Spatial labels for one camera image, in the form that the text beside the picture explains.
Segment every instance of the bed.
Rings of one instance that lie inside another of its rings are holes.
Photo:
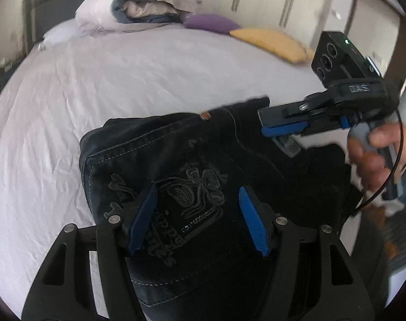
[[[309,64],[182,25],[38,50],[82,1],[24,0],[28,56],[0,95],[0,296],[19,317],[61,228],[94,224],[78,168],[85,133],[110,118],[202,112],[266,94],[282,104],[323,90]],[[332,132],[305,143],[345,141]],[[96,287],[95,299],[106,316]]]

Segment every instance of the folded blanket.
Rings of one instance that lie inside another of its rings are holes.
[[[180,22],[178,11],[157,0],[114,0],[112,14],[120,23]]]

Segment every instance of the camera lens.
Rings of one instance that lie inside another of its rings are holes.
[[[329,72],[330,70],[332,70],[332,62],[331,59],[329,59],[329,57],[326,54],[322,55],[322,58],[320,59],[320,61],[322,62],[322,66],[323,68]]]
[[[319,76],[319,78],[323,81],[326,77],[325,72],[323,71],[323,69],[321,67],[319,67],[317,69],[317,75]]]
[[[331,44],[330,42],[328,43],[328,45],[326,46],[326,48],[328,49],[328,53],[331,57],[336,58],[338,55],[338,51],[336,49],[336,47]]]

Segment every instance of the black cable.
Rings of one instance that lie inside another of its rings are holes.
[[[397,152],[397,157],[396,157],[396,162],[393,165],[392,171],[390,172],[390,175],[387,177],[383,185],[364,203],[360,204],[356,210],[355,214],[357,214],[360,210],[365,208],[367,205],[369,205],[377,196],[381,194],[381,192],[387,187],[388,182],[390,182],[391,179],[394,179],[395,172],[397,170],[397,167],[399,166],[400,159],[402,157],[402,151],[403,151],[403,123],[402,123],[402,118],[400,116],[399,110],[396,109],[396,114],[397,114],[397,119],[399,121],[399,127],[400,127],[400,144],[399,144],[399,151]]]

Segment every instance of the hand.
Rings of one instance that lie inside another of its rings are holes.
[[[374,129],[369,135],[369,143],[377,149],[394,144],[396,152],[400,145],[400,127],[398,123],[386,123]],[[364,151],[360,141],[350,136],[347,147],[350,161],[357,165],[357,174],[362,178],[365,190],[376,192],[387,180],[391,170],[385,167],[385,160],[374,152]],[[402,174],[406,167],[406,126],[403,126],[403,151],[396,174]]]

